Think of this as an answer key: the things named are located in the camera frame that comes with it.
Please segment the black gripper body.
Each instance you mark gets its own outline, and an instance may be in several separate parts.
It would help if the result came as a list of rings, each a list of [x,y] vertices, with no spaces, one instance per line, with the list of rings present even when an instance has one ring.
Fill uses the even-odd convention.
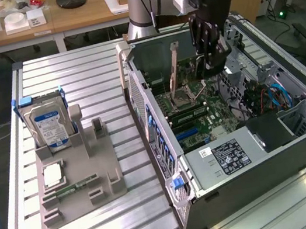
[[[201,0],[196,17],[212,25],[217,25],[218,29],[222,31],[230,13],[230,6],[231,0]]]

